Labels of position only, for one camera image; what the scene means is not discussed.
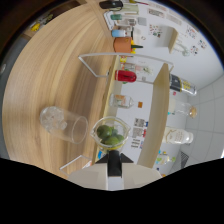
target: clear plastic cup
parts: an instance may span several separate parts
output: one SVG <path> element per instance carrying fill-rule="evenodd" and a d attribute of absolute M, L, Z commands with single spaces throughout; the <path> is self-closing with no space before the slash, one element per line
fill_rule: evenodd
<path fill-rule="evenodd" d="M 41 111 L 40 123 L 53 136 L 74 144 L 85 139 L 88 129 L 85 117 L 55 106 Z"/>

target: glass bowl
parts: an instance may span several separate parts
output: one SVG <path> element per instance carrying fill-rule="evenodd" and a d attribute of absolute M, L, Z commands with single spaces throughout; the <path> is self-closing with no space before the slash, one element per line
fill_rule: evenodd
<path fill-rule="evenodd" d="M 102 143 L 103 138 L 98 137 L 97 135 L 97 129 L 102 126 L 107 125 L 111 128 L 112 133 L 109 131 L 108 138 L 109 137 L 117 137 L 118 135 L 123 136 L 123 140 L 120 140 L 117 144 L 105 144 Z M 131 127 L 126 124 L 124 121 L 117 117 L 104 117 L 97 121 L 97 123 L 94 125 L 93 129 L 91 130 L 90 135 L 95 139 L 96 144 L 99 146 L 99 149 L 103 152 L 107 152 L 107 150 L 118 150 L 121 152 L 122 146 L 126 143 L 128 140 L 128 134 L 131 130 Z"/>

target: shelf bracket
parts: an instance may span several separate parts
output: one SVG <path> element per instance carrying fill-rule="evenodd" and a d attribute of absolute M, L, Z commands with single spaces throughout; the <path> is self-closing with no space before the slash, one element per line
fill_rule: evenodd
<path fill-rule="evenodd" d="M 140 58 L 148 58 L 156 61 L 160 61 L 163 63 L 170 64 L 172 67 L 170 68 L 169 72 L 171 72 L 174 68 L 174 64 L 170 61 L 166 61 L 163 59 L 155 58 L 152 56 L 147 56 L 147 55 L 141 55 L 141 54 L 131 54 L 131 53 L 122 53 L 122 52 L 102 52 L 102 53 L 90 53 L 90 54 L 81 54 L 78 56 L 79 60 L 89 69 L 89 71 L 97 78 L 106 78 L 109 74 L 109 72 L 106 73 L 106 75 L 97 75 L 91 68 L 90 66 L 83 60 L 84 57 L 92 57 L 92 56 L 101 56 L 101 55 L 120 55 L 120 56 L 129 56 L 129 57 L 140 57 Z"/>

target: white bottle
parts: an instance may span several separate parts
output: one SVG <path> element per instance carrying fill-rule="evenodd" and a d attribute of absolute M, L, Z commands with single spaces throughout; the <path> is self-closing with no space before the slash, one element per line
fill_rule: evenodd
<path fill-rule="evenodd" d="M 183 129 L 166 127 L 163 135 L 163 143 L 168 144 L 189 144 L 193 141 L 194 135 Z"/>

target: red bottle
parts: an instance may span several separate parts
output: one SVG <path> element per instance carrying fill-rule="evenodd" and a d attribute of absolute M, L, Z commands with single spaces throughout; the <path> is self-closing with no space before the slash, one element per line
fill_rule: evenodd
<path fill-rule="evenodd" d="M 135 82 L 137 76 L 134 72 L 124 71 L 124 70 L 116 70 L 115 71 L 115 80 L 122 82 Z"/>

